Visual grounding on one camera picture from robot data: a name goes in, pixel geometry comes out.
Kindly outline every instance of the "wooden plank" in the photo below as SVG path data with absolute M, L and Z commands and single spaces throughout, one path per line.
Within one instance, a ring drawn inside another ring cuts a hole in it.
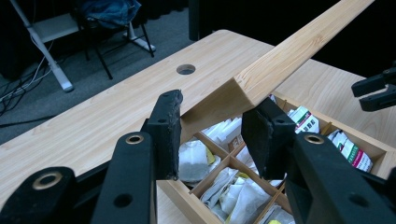
M 378 167 L 377 175 L 388 179 L 390 170 L 396 167 L 396 151 L 387 151 L 381 165 Z
M 183 115 L 182 140 L 254 108 L 374 0 L 344 0 L 232 77 Z
M 177 209 L 177 205 L 172 202 L 163 190 L 157 187 L 158 223 L 188 224 L 190 220 Z
M 220 223 L 219 219 L 181 181 L 159 180 L 157 185 L 172 199 L 191 223 Z
M 198 132 L 194 136 L 202 143 L 204 143 L 205 146 L 207 146 L 213 154 L 218 155 L 222 160 L 228 156 L 227 151 L 225 151 L 222 147 L 212 141 L 212 139 L 210 139 L 204 133 Z
M 4 143 L 0 146 L 0 206 L 38 170 L 67 166 L 81 175 L 108 161 L 117 140 L 140 130 L 163 92 L 182 90 L 184 113 L 271 48 L 236 33 L 215 32 Z M 196 71 L 179 75 L 177 68 L 182 64 L 193 64 Z

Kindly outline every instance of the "chair leg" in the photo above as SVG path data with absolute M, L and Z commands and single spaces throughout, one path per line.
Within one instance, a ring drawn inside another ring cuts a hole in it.
M 96 54 L 98 55 L 98 58 L 99 58 L 100 62 L 102 63 L 102 66 L 103 66 L 103 67 L 105 68 L 105 70 L 106 70 L 106 73 L 107 73 L 108 78 L 109 78 L 109 79 L 113 79 L 113 76 L 111 76 L 111 73 L 110 73 L 110 71 L 109 71 L 108 68 L 107 68 L 106 62 L 105 62 L 105 60 L 103 59 L 102 54 L 99 52 L 99 49 L 97 48 L 96 44 L 92 43 L 92 45 L 93 45 L 93 48 L 95 49 Z
M 80 33 L 80 35 L 81 35 L 81 37 L 84 39 L 84 52 L 85 52 L 85 59 L 87 60 L 87 61 L 89 61 L 90 60 L 90 56 L 88 55 L 88 40 L 87 40 L 87 37 L 84 35 L 84 31 L 82 30 L 82 27 L 81 27 L 81 24 L 79 23 L 79 21 L 78 21 L 78 32 Z
M 93 40 L 93 38 L 92 38 L 92 31 L 91 31 L 91 28 L 89 27 L 89 25 L 86 25 L 84 30 L 86 30 L 86 33 L 87 33 L 86 35 L 89 37 L 89 41 L 92 43 L 92 46 L 93 46 L 93 48 L 94 48 L 94 50 L 96 52 L 96 55 L 98 56 L 102 66 L 105 68 L 108 78 L 109 79 L 113 79 L 113 76 L 111 75 L 110 70 L 108 70 L 106 62 L 103 59 L 102 54 L 99 51 L 99 48 L 95 44 L 95 40 Z M 85 55 L 86 55 L 87 58 L 89 58 L 87 50 L 85 51 Z
M 152 50 L 151 45 L 149 43 L 149 36 L 148 36 L 148 33 L 146 32 L 145 25 L 143 24 L 143 22 L 140 25 L 142 26 L 143 35 L 146 38 L 146 42 L 148 42 L 149 54 L 151 55 L 151 58 L 154 58 L 154 51 Z

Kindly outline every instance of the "black curtain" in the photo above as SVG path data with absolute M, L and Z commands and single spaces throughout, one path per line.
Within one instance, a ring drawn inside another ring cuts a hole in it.
M 138 0 L 149 20 L 157 20 L 172 10 L 182 10 L 188 6 L 188 0 Z
M 9 1 L 0 1 L 0 73 L 17 79 L 23 70 L 38 60 L 38 49 Z
M 202 38 L 228 29 L 277 45 L 338 0 L 191 0 L 198 3 L 193 30 Z M 313 59 L 370 77 L 396 60 L 396 1 L 373 2 Z

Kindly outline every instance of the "dark background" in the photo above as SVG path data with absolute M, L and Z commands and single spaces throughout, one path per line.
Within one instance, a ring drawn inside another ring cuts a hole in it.
M 191 38 L 228 29 L 277 45 L 312 21 L 336 0 L 191 0 Z M 313 59 L 370 77 L 396 60 L 396 1 L 377 0 L 364 10 Z

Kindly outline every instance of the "wooden board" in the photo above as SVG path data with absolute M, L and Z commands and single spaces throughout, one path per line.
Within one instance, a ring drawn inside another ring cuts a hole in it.
M 344 0 L 271 49 L 183 115 L 182 140 L 254 108 L 374 0 Z
M 43 168 L 67 166 L 81 175 L 108 161 L 121 136 L 140 130 L 160 94 L 182 90 L 183 114 L 271 48 L 232 32 L 216 32 L 4 143 L 0 204 Z M 182 76 L 177 73 L 182 64 L 193 64 L 196 71 Z

